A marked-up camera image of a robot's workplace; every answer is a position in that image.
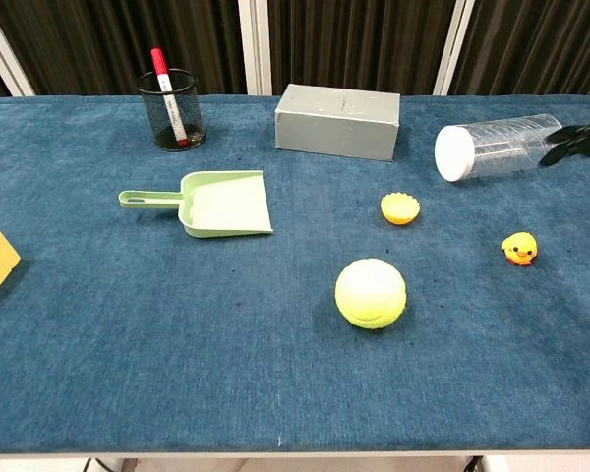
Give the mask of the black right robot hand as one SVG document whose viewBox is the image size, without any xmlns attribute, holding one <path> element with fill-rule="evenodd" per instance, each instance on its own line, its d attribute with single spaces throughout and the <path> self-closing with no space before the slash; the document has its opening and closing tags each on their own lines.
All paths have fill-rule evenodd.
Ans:
<svg viewBox="0 0 590 472">
<path fill-rule="evenodd" d="M 549 134 L 546 142 L 554 146 L 540 160 L 540 166 L 549 167 L 576 154 L 590 157 L 590 124 L 561 128 Z"/>
</svg>

